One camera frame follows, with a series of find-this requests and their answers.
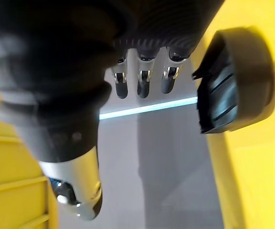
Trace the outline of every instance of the black rubber fingertip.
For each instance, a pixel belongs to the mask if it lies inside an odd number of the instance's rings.
[[[174,87],[174,84],[175,84],[175,79],[173,79],[173,78],[166,79],[164,76],[162,76],[161,91],[164,94],[170,93]]]
[[[116,87],[117,96],[120,99],[125,99],[128,95],[127,82],[126,83],[116,83],[115,87]]]
[[[138,82],[137,83],[137,94],[139,97],[142,99],[145,99],[149,95],[149,88],[150,88],[150,83],[149,82]]]

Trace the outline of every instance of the yellow surface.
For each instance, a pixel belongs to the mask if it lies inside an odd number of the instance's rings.
[[[250,26],[275,63],[275,0],[226,0],[191,57],[194,68],[217,30]],[[225,228],[275,229],[275,109],[259,123],[207,138]]]
[[[0,229],[17,228],[56,229],[56,202],[38,163],[0,123]]]

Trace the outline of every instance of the prosthetic hand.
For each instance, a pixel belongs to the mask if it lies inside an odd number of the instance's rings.
[[[105,69],[129,48],[178,47],[189,55],[222,2],[0,0],[0,120],[15,127],[56,199],[77,216],[91,220],[102,205],[97,128],[111,91]],[[141,97],[154,57],[139,55]],[[112,72],[117,94],[126,97],[122,60]]]

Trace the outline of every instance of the light strip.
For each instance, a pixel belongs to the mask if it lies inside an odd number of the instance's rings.
[[[161,104],[141,106],[141,107],[136,107],[128,110],[100,114],[99,120],[122,117],[126,115],[135,115],[135,114],[140,114],[140,113],[149,112],[149,111],[163,110],[163,109],[177,107],[177,106],[185,106],[185,105],[195,104],[196,102],[197,102],[197,97],[191,97],[187,99],[180,99],[180,100],[175,100],[175,101],[161,103]]]

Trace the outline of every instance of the robotic finger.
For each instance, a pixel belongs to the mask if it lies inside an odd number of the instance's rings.
[[[150,79],[153,71],[155,58],[159,50],[137,50],[138,55],[138,82],[137,82],[137,94],[141,98],[146,98],[149,95]]]
[[[183,63],[189,57],[189,55],[185,53],[185,51],[179,53],[173,48],[167,48],[167,51],[168,57],[166,58],[164,63],[163,76],[161,80],[161,91],[164,94],[168,94],[172,91],[175,80],[183,67]]]
[[[125,99],[128,95],[127,86],[127,50],[119,58],[118,64],[111,67],[112,77],[115,81],[116,93],[120,99]]]

